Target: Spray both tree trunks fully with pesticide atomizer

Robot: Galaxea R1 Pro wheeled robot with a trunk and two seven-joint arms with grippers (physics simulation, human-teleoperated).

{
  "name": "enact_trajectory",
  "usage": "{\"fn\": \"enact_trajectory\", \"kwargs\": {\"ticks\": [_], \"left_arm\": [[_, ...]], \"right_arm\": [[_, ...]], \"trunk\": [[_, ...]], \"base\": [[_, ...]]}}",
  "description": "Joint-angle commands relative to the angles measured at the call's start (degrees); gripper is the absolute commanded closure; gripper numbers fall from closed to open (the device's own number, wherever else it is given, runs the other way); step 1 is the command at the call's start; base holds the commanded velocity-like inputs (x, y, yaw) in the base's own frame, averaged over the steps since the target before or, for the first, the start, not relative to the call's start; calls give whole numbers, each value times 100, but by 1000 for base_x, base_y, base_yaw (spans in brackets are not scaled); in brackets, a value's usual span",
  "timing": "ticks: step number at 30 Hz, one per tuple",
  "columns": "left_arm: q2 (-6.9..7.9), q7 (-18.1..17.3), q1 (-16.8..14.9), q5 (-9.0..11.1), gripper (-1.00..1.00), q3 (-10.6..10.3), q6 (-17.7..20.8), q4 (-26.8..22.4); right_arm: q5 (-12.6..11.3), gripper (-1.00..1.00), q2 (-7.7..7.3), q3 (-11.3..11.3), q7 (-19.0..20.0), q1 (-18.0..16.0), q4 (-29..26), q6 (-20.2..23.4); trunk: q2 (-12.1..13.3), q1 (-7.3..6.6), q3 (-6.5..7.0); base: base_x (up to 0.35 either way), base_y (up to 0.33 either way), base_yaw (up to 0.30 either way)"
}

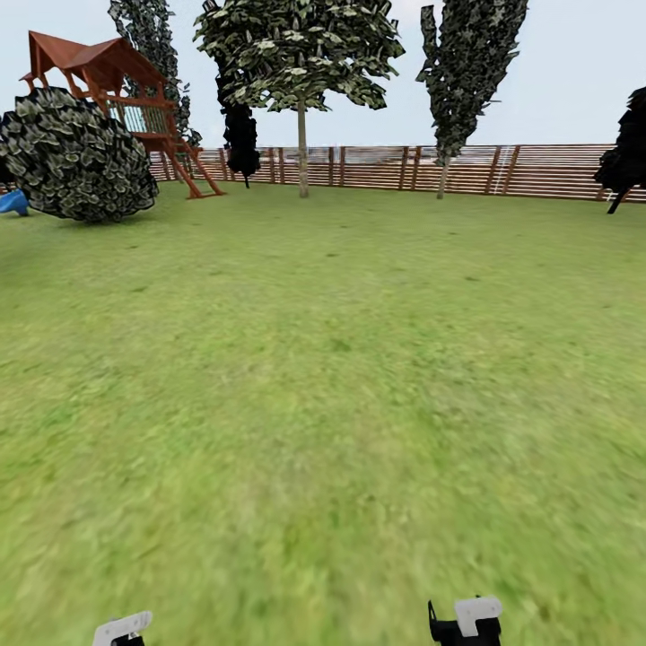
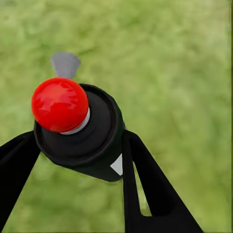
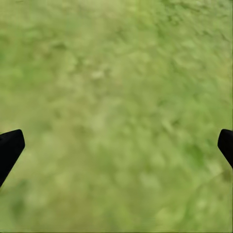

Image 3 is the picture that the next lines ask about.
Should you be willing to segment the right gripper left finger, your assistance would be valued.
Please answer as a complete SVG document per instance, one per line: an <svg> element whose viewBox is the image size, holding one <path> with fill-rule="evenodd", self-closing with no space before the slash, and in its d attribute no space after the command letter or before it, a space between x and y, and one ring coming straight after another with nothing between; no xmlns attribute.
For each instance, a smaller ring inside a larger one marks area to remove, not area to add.
<svg viewBox="0 0 233 233"><path fill-rule="evenodd" d="M22 130L0 134L0 187L25 148Z"/></svg>

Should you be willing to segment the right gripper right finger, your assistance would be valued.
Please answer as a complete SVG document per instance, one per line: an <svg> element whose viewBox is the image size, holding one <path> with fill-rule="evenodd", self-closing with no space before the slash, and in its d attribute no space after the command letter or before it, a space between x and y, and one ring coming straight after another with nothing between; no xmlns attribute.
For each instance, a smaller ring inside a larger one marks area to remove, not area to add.
<svg viewBox="0 0 233 233"><path fill-rule="evenodd" d="M233 131L222 129L217 146L233 168Z"/></svg>

